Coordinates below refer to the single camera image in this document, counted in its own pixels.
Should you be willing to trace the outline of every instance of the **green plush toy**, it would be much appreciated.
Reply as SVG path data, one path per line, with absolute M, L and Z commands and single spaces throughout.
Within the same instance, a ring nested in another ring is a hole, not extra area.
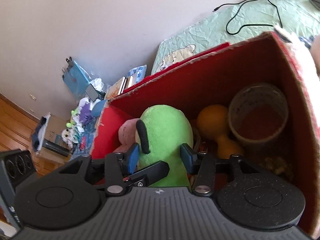
M 136 132 L 136 142 L 140 144 L 139 168 L 160 160 L 170 167 L 168 176 L 151 186 L 189 187 L 187 172 L 180 158 L 180 145 L 187 143 L 192 148 L 193 135 L 183 112 L 171 106 L 156 105 L 146 109 L 140 120 L 142 122 L 137 122 Z

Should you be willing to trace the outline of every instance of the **orange plush toy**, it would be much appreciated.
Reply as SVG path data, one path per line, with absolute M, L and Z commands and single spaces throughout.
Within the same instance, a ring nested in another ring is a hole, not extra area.
M 228 137 L 228 108 L 211 105 L 202 109 L 197 118 L 197 127 L 201 135 L 218 144 L 219 158 L 228 159 L 231 154 L 243 155 L 243 149 Z

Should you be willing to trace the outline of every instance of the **black cable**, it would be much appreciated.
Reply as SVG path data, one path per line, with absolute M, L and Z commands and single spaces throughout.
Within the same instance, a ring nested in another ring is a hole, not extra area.
M 236 12 L 236 14 L 227 22 L 226 32 L 227 32 L 228 34 L 230 34 L 230 35 L 236 35 L 236 34 L 238 34 L 238 33 L 241 31 L 242 28 L 244 28 L 244 27 L 249 27 L 249 26 L 268 26 L 268 27 L 273 27 L 273 25 L 271 25 L 271 24 L 244 24 L 244 25 L 242 25 L 242 26 L 240 27 L 240 29 L 239 29 L 236 33 L 231 33 L 231 32 L 228 31 L 228 25 L 229 25 L 229 23 L 238 15 L 241 7 L 242 7 L 243 5 L 245 5 L 246 3 L 248 3 L 248 2 L 254 2 L 254 1 L 258 1 L 258 0 L 249 0 L 249 1 L 248 1 L 248 0 L 243 0 L 242 2 L 239 2 L 239 3 L 225 3 L 225 4 L 222 4 L 222 5 L 220 5 L 219 7 L 215 8 L 213 11 L 214 11 L 214 12 L 217 11 L 221 6 L 224 6 L 224 5 L 237 5 L 237 4 L 243 3 L 243 4 L 239 7 L 239 9 L 238 9 L 238 11 Z M 275 4 L 273 4 L 270 0 L 267 0 L 267 1 L 276 8 L 277 14 L 278 14 L 278 17 L 279 17 L 279 21 L 280 21 L 280 27 L 282 28 L 283 25 L 282 25 L 282 21 L 281 21 L 281 17 L 280 17 L 279 11 L 278 11 L 278 7 L 277 7 Z

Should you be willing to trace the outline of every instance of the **black tube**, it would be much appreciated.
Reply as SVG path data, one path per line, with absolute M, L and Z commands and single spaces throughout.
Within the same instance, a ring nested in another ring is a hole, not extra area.
M 43 144 L 42 144 L 42 147 L 50 150 L 50 151 L 53 151 L 57 154 L 60 154 L 62 156 L 65 156 L 65 157 L 68 157 L 69 156 L 69 152 L 70 150 L 65 148 L 65 147 L 62 147 L 56 143 L 53 143 L 51 141 L 48 141 L 47 139 L 44 139 L 43 140 Z

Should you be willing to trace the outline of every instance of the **red box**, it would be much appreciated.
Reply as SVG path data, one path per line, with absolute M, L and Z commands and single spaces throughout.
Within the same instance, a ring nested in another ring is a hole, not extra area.
M 92 157 L 102 158 L 119 146 L 118 129 L 153 105 L 166 104 L 195 119 L 211 104 L 228 106 L 243 87 L 257 82 L 276 85 L 289 106 L 295 162 L 294 184 L 306 198 L 300 227 L 311 236 L 319 232 L 319 133 L 310 99 L 297 63 L 275 33 L 268 32 L 232 46 L 206 51 L 150 76 L 106 105 L 97 128 Z

